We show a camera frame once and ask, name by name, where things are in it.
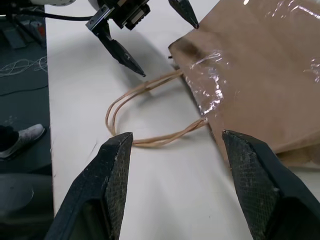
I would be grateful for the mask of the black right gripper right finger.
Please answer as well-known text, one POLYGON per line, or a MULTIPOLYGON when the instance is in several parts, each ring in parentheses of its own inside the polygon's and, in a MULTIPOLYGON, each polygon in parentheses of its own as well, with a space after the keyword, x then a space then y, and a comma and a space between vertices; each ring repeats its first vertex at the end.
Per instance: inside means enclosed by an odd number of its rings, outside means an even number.
POLYGON ((320 240, 320 202, 271 148, 232 130, 222 139, 253 240, 320 240))

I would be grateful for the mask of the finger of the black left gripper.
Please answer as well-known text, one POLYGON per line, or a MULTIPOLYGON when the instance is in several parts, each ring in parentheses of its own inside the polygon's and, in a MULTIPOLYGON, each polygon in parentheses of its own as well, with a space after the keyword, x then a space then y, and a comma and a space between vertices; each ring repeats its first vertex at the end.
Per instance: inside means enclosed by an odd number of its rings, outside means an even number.
POLYGON ((96 36, 108 50, 111 56, 121 65, 127 67, 128 69, 141 75, 142 77, 146 76, 141 66, 130 55, 130 53, 118 41, 112 39, 108 23, 106 23, 105 26, 102 26, 99 29, 96 36))
POLYGON ((189 0, 168 0, 170 6, 195 29, 199 28, 199 22, 189 0))

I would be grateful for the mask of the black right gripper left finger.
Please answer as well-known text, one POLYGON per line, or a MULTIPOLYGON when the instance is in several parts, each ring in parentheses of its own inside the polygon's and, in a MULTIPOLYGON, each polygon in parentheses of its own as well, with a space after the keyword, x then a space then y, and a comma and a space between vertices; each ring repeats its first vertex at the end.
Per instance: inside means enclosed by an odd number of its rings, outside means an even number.
POLYGON ((44 240, 119 240, 132 145, 131 132, 101 145, 72 182, 44 240))

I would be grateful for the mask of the dark grey rounded shape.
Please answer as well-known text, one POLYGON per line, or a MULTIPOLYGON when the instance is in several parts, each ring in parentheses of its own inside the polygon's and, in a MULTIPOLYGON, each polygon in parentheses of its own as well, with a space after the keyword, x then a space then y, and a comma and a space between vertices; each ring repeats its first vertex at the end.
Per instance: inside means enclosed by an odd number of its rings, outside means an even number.
POLYGON ((0 240, 43 240, 53 219, 50 175, 0 174, 0 240))

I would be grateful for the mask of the grey knit sneaker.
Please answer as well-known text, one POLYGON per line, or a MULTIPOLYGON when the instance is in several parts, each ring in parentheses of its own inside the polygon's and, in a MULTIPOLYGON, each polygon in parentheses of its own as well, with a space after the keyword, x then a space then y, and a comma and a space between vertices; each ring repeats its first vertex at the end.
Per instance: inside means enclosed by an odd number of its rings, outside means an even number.
POLYGON ((46 129, 42 124, 35 124, 19 131, 12 126, 0 125, 0 161, 13 159, 36 143, 45 133, 46 129))

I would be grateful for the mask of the black tripod stand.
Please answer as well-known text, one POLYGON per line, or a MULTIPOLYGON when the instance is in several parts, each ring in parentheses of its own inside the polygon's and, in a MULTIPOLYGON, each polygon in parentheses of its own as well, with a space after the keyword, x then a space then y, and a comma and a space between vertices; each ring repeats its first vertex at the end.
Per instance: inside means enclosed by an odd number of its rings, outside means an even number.
POLYGON ((14 50, 36 43, 44 49, 46 44, 46 21, 44 17, 22 13, 44 12, 43 6, 32 6, 25 0, 0 0, 0 37, 14 50))

